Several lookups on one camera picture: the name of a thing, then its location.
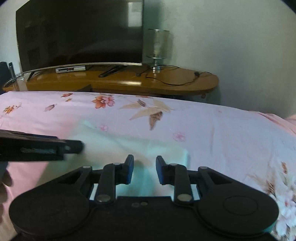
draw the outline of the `glossy wooden tabletop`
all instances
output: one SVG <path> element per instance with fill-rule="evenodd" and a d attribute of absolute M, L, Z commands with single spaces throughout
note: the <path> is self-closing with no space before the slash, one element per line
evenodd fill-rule
<path fill-rule="evenodd" d="M 194 70 L 170 66 L 162 66 L 162 70 L 157 74 L 149 70 L 140 77 L 136 76 L 136 73 L 145 71 L 146 65 L 128 66 L 118 73 L 104 78 L 98 77 L 109 68 L 94 66 L 87 71 L 61 74 L 50 69 L 33 76 L 26 86 L 29 91 L 77 91 L 91 86 L 94 92 L 185 96 L 206 94 L 219 83 L 216 75 L 202 73 L 196 77 Z M 13 85 L 3 88 L 5 91 L 14 89 Z"/>

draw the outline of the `speaker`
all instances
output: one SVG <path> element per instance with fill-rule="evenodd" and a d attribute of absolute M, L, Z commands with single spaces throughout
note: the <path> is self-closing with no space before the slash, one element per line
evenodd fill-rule
<path fill-rule="evenodd" d="M 2 88 L 2 86 L 11 78 L 11 73 L 9 71 L 7 63 L 0 62 L 0 87 Z"/>

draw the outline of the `tv stand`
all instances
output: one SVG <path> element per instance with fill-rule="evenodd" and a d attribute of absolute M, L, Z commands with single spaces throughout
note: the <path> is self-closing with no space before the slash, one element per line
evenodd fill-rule
<path fill-rule="evenodd" d="M 170 66 L 162 66 L 159 73 L 147 71 L 137 76 L 136 73 L 142 73 L 148 69 L 149 66 L 146 64 L 127 66 L 124 71 L 118 71 L 105 78 L 98 77 L 113 66 L 94 65 L 90 70 L 61 74 L 57 74 L 55 69 L 46 69 L 32 76 L 30 81 L 24 81 L 24 84 L 29 91 L 83 91 L 139 96 L 189 96 L 207 94 L 219 83 L 216 75 L 203 73 L 196 81 L 186 84 L 196 77 L 196 70 Z M 17 90 L 17 83 L 7 84 L 3 87 L 3 90 L 6 92 Z"/>
<path fill-rule="evenodd" d="M 122 70 L 122 69 L 124 69 L 124 68 L 126 68 L 125 65 L 117 65 L 117 66 L 114 66 L 114 67 L 112 67 L 111 69 L 106 70 L 105 72 L 101 73 L 101 74 L 99 75 L 99 77 L 100 77 L 100 78 L 104 78 L 104 77 L 106 77 L 106 76 L 108 76 L 108 75 L 111 75 L 111 74 L 114 74 L 114 73 L 116 73 L 116 72 L 118 72 L 118 71 L 120 71 L 120 70 Z"/>

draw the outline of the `metal screw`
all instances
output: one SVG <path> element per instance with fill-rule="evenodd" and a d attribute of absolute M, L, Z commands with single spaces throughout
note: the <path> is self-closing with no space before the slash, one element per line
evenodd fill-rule
<path fill-rule="evenodd" d="M 192 199 L 192 196 L 186 193 L 180 194 L 177 196 L 177 199 L 181 202 L 190 202 Z"/>
<path fill-rule="evenodd" d="M 100 194 L 97 196 L 96 200 L 98 202 L 108 202 L 111 199 L 111 197 L 107 194 Z"/>

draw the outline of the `white towel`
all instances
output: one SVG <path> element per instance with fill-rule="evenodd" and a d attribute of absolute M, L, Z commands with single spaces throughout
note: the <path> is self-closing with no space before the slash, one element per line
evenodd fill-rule
<path fill-rule="evenodd" d="M 69 154 L 65 162 L 51 162 L 39 183 L 44 183 L 84 165 L 102 169 L 106 164 L 124 163 L 129 154 L 134 156 L 134 171 L 129 185 L 116 186 L 120 196 L 173 196 L 173 187 L 159 184 L 155 160 L 162 156 L 166 163 L 188 166 L 188 152 L 175 143 L 163 143 L 138 139 L 130 136 L 116 136 L 95 129 L 84 121 L 76 126 L 69 139 L 81 140 L 84 151 Z"/>

